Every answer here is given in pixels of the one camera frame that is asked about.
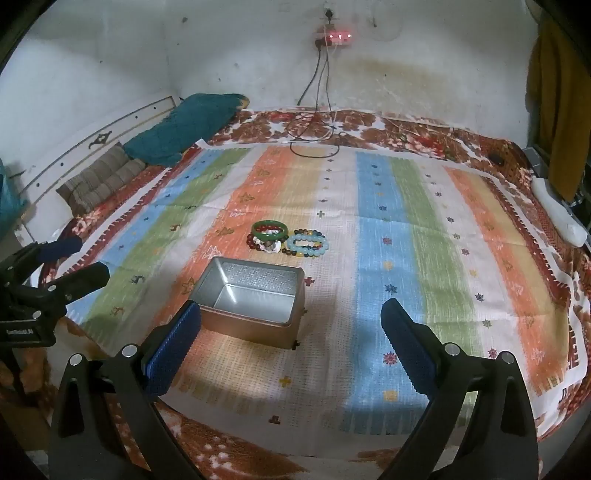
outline metal screw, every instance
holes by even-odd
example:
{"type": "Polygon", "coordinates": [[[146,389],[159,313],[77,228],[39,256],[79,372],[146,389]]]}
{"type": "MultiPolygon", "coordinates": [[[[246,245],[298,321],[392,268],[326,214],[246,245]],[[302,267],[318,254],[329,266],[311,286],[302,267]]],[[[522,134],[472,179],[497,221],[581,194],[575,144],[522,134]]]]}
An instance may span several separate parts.
{"type": "Polygon", "coordinates": [[[123,350],[121,350],[121,353],[126,358],[134,356],[137,352],[138,352],[138,347],[137,347],[137,345],[133,345],[133,344],[125,345],[123,347],[123,350]]]}
{"type": "Polygon", "coordinates": [[[81,354],[75,353],[74,355],[72,355],[70,357],[70,365],[73,365],[75,367],[80,362],[82,362],[82,355],[81,354]]]}
{"type": "Polygon", "coordinates": [[[460,354],[460,347],[458,347],[455,343],[446,343],[444,347],[446,353],[451,356],[456,356],[460,354]]]}
{"type": "Polygon", "coordinates": [[[503,352],[501,353],[501,360],[503,360],[506,364],[512,364],[515,361],[515,357],[510,352],[503,352]]]}

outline striped blanket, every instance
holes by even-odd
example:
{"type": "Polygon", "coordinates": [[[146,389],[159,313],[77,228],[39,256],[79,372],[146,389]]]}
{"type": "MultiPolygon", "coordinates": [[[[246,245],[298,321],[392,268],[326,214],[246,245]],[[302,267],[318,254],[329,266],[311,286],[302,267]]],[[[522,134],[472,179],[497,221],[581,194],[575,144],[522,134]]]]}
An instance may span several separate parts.
{"type": "Polygon", "coordinates": [[[303,268],[296,348],[202,330],[163,399],[275,452],[347,457],[392,447],[427,404],[381,329],[393,297],[442,342],[490,358],[513,352],[538,434],[559,423],[587,370],[573,307],[589,306],[551,253],[486,173],[412,153],[341,147],[304,158],[283,145],[229,145],[155,176],[59,272],[109,266],[109,284],[68,317],[114,354],[168,322],[215,255],[303,268]],[[267,218],[321,230],[330,251],[313,260],[250,250],[251,225],[267,218]]]}

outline teal blanket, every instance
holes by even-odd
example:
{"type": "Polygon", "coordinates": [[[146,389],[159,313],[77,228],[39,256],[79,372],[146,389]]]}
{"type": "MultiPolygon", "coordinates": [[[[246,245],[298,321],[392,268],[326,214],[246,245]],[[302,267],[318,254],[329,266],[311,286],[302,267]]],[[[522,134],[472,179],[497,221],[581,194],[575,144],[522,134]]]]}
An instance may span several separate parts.
{"type": "Polygon", "coordinates": [[[237,93],[195,93],[158,125],[128,141],[123,149],[131,158],[150,165],[172,167],[197,140],[208,141],[236,112],[248,104],[237,93]]]}
{"type": "Polygon", "coordinates": [[[27,202],[17,195],[0,160],[0,240],[14,227],[26,206],[27,202]]]}

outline green stripe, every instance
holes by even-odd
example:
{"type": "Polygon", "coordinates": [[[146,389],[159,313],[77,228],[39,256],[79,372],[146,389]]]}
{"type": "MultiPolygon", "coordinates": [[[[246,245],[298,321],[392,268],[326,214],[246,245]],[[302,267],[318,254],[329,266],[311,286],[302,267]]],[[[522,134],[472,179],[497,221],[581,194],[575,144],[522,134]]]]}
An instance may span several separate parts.
{"type": "Polygon", "coordinates": [[[424,190],[415,162],[393,158],[391,165],[411,224],[425,323],[442,343],[454,342],[469,355],[480,355],[474,304],[462,260],[424,190]]]}
{"type": "Polygon", "coordinates": [[[164,257],[164,248],[183,236],[183,226],[195,215],[196,209],[186,209],[186,206],[201,206],[232,166],[248,151],[248,148],[233,148],[221,153],[200,176],[187,184],[173,204],[164,207],[150,230],[112,272],[109,283],[101,290],[86,316],[89,320],[82,325],[97,343],[106,346],[116,340],[114,334],[143,298],[150,277],[164,257]],[[176,224],[181,227],[172,231],[171,226],[176,224]],[[162,249],[159,254],[154,253],[157,248],[162,249]],[[145,283],[131,283],[130,278],[133,275],[143,275],[145,283]],[[114,307],[122,307],[125,311],[114,316],[111,314],[114,307]]]}

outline beaded bracelet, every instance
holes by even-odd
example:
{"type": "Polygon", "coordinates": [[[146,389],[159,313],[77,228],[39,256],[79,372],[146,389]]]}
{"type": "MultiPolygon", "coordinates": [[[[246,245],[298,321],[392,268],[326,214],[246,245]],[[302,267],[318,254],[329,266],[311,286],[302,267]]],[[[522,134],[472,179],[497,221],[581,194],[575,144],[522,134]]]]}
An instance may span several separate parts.
{"type": "Polygon", "coordinates": [[[319,257],[329,249],[329,242],[321,232],[316,230],[294,230],[293,235],[285,242],[283,253],[298,257],[319,257]],[[313,242],[314,245],[296,245],[296,241],[313,242]]]}
{"type": "Polygon", "coordinates": [[[284,223],[276,220],[261,220],[252,225],[251,234],[261,242],[284,241],[284,238],[287,239],[288,229],[284,223]]]}
{"type": "Polygon", "coordinates": [[[276,254],[281,251],[281,241],[269,240],[267,242],[262,242],[252,233],[249,233],[246,236],[246,244],[251,250],[258,250],[267,254],[276,254]]]}

